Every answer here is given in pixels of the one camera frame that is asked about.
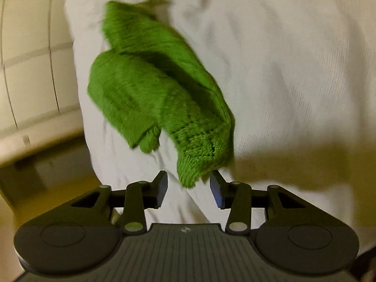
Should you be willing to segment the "white duvet cover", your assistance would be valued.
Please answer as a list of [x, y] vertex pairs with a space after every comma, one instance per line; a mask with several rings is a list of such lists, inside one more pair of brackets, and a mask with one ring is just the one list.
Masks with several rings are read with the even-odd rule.
[[[105, 3], [65, 0], [92, 167], [114, 189], [168, 172], [169, 191], [149, 222], [219, 222], [208, 183], [183, 189], [167, 135], [131, 149], [87, 93], [107, 48]], [[235, 117], [225, 179], [276, 183], [350, 225], [361, 251], [375, 246], [375, 0], [117, 0], [146, 3], [186, 39]]]

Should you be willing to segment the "green knitted vest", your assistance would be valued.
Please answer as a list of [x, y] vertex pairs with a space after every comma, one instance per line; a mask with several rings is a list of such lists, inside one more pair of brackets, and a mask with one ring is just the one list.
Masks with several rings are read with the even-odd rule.
[[103, 32], [109, 49], [90, 69], [87, 92], [130, 148], [173, 141], [180, 184], [226, 165], [235, 121], [222, 91], [183, 37], [138, 4], [109, 1]]

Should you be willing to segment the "white panelled wardrobe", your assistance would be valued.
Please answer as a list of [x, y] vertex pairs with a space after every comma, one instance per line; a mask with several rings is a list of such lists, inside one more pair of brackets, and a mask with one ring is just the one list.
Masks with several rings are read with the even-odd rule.
[[1, 164], [80, 136], [64, 0], [1, 0]]

